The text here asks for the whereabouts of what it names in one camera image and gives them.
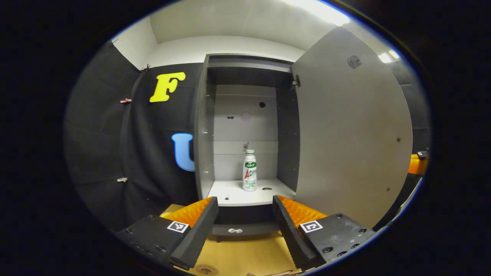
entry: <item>yellow letter f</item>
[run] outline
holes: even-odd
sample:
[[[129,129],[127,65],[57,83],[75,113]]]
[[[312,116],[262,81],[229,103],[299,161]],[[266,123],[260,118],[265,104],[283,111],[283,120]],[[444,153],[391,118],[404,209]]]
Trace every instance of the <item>yellow letter f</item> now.
[[[174,92],[177,88],[177,80],[183,81],[185,78],[186,74],[184,74],[184,72],[158,75],[157,86],[155,87],[154,95],[150,97],[150,102],[154,103],[167,101],[169,99],[169,95],[167,95],[167,88],[169,88],[169,93]]]

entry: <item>blue letter u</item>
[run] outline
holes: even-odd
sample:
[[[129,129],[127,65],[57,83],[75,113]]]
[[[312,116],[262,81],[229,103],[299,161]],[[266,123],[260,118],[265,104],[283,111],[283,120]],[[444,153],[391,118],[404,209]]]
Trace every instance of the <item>blue letter u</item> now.
[[[184,170],[194,171],[194,161],[189,155],[189,142],[192,135],[189,133],[176,133],[171,137],[174,141],[174,153],[177,165]]]

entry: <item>ceiling light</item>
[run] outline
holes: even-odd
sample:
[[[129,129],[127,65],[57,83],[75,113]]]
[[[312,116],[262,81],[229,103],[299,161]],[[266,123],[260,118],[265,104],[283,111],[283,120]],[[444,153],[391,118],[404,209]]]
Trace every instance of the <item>ceiling light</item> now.
[[[340,11],[332,8],[324,2],[317,0],[282,0],[291,5],[300,7],[317,17],[320,17],[336,26],[341,26],[350,21],[350,19]]]
[[[394,50],[390,50],[390,51],[389,51],[389,54],[390,54],[391,56],[393,56],[395,59],[398,59],[398,58],[399,58],[399,55],[398,55],[398,54],[397,54],[397,53],[396,53]]]
[[[389,63],[392,61],[389,55],[387,55],[387,53],[383,53],[382,55],[379,55],[379,58],[383,63]]]

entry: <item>orange object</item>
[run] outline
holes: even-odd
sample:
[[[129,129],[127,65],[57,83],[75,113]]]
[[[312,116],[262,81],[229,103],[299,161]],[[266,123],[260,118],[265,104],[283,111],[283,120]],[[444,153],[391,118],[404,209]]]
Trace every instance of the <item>orange object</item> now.
[[[295,224],[295,227],[297,229],[302,223],[320,220],[327,217],[327,215],[317,210],[314,210],[284,196],[278,195],[278,198],[281,200],[281,203],[283,203],[283,206],[285,206],[286,211],[292,218],[293,223]]]
[[[423,175],[428,165],[428,158],[420,160],[417,154],[411,154],[408,173]]]
[[[201,216],[201,214],[203,213],[203,210],[205,210],[210,200],[212,200],[212,198],[213,197],[211,196],[209,198],[197,201],[193,204],[190,204],[184,208],[168,214],[167,216],[165,216],[165,218],[171,221],[189,224],[189,226],[192,228],[198,220],[199,216]]]

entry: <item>black fabric backdrop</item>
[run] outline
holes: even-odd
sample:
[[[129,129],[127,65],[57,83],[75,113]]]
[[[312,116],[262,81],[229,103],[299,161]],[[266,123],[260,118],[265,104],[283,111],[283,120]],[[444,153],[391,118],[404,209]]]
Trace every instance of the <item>black fabric backdrop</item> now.
[[[106,44],[82,72],[66,109],[64,152],[77,192],[106,227],[118,231],[171,203],[197,201],[194,172],[177,166],[171,136],[193,134],[201,68],[179,64],[140,73]],[[170,99],[150,103],[156,76],[176,72],[186,79]],[[119,102],[132,97],[130,104]],[[128,181],[117,182],[122,177]]]

